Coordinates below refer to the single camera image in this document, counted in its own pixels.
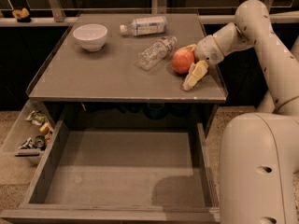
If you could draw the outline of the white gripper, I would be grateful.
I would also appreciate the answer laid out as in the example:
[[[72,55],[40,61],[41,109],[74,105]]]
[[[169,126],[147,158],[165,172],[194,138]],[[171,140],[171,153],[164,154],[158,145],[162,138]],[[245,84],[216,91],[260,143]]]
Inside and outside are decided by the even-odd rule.
[[[223,39],[216,35],[208,35],[200,40],[197,45],[190,44],[185,47],[193,51],[195,58],[199,60],[192,63],[182,84],[185,91],[191,90],[207,73],[208,64],[215,65],[224,60]]]

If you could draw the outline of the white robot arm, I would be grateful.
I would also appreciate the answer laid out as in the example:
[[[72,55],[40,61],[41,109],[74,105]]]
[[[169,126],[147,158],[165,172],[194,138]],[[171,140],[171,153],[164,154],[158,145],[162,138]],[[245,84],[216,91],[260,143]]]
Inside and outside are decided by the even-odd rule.
[[[255,50],[274,109],[238,116],[223,132],[220,222],[298,224],[292,176],[299,168],[299,62],[273,31],[263,2],[242,3],[233,22],[197,43],[183,88],[200,80],[204,64],[244,49]]]

